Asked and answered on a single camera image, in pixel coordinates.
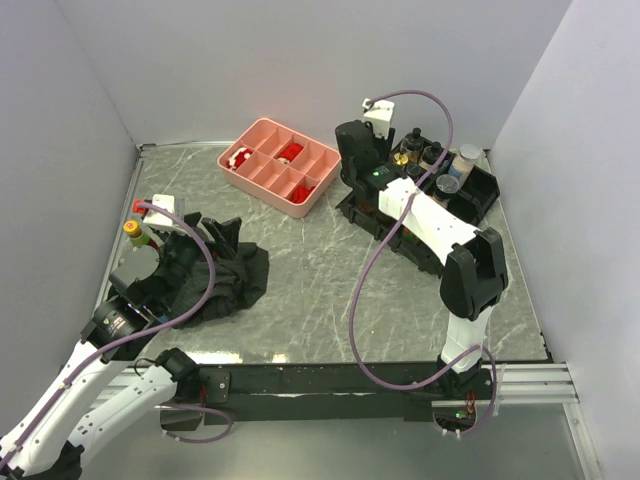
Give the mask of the glass oil bottle gold spout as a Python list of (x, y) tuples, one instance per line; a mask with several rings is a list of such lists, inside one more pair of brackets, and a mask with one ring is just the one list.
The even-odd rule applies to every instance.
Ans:
[(393, 156), (393, 162), (396, 166), (405, 167), (409, 163), (409, 157), (405, 153), (397, 152)]

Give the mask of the brown spice bottle black cap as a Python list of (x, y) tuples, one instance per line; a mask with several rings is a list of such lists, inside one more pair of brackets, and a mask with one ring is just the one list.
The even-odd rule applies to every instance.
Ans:
[(418, 163), (424, 149), (425, 139), (420, 128), (415, 127), (401, 141), (400, 153), (412, 163)]

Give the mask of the white salt bottle black cap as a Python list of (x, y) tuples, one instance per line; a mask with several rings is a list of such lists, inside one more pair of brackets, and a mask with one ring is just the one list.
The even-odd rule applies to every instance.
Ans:
[(432, 165), (434, 165), (440, 154), (442, 153), (443, 148), (440, 142), (432, 142), (425, 145), (422, 150), (419, 165), (428, 170)]

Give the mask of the sauce bottle yellow cap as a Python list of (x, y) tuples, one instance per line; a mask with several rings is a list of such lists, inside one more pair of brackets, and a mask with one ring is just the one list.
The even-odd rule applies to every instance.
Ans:
[(157, 243), (143, 230), (137, 221), (127, 220), (123, 224), (123, 231), (134, 247), (150, 246), (156, 251), (159, 250)]
[(410, 242), (411, 244), (417, 245), (420, 243), (420, 239), (406, 227), (402, 229), (401, 236), (405, 241)]

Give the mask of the clear lid seasoning jar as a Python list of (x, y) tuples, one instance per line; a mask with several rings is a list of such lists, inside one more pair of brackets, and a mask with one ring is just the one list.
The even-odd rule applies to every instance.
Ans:
[(450, 174), (442, 174), (437, 177), (433, 193), (433, 199), (443, 208), (448, 207), (449, 201), (460, 189), (457, 177)]

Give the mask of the blue label white granule bottle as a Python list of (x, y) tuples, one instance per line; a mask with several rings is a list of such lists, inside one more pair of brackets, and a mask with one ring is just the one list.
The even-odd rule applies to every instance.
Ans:
[(463, 144), (451, 162), (448, 174), (458, 180), (463, 186), (476, 163), (483, 157), (483, 150), (472, 144)]

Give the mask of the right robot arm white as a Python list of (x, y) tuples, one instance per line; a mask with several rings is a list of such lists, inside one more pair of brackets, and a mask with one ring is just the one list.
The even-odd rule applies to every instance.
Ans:
[(360, 120), (335, 130), (340, 176), (354, 196), (372, 207), (368, 218), (384, 243), (400, 241), (407, 228), (441, 266), (440, 297), (449, 312), (447, 337), (438, 358), (440, 391), (460, 398), (473, 385), (483, 359), (486, 329), (508, 285), (501, 235), (465, 223), (429, 197), (404, 171), (383, 162), (389, 141)]

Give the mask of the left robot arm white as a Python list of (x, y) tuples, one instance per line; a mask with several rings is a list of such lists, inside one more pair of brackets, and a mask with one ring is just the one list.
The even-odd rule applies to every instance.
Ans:
[(111, 272), (110, 295), (95, 310), (67, 364), (29, 414), (1, 439), (8, 479), (76, 479), (103, 447), (145, 408), (186, 402), (204, 385), (198, 365), (173, 348), (137, 383), (97, 409), (104, 388), (158, 332), (188, 321), (208, 302), (217, 259), (237, 254), (241, 220), (218, 223), (195, 212), (164, 232), (159, 248), (137, 246)]

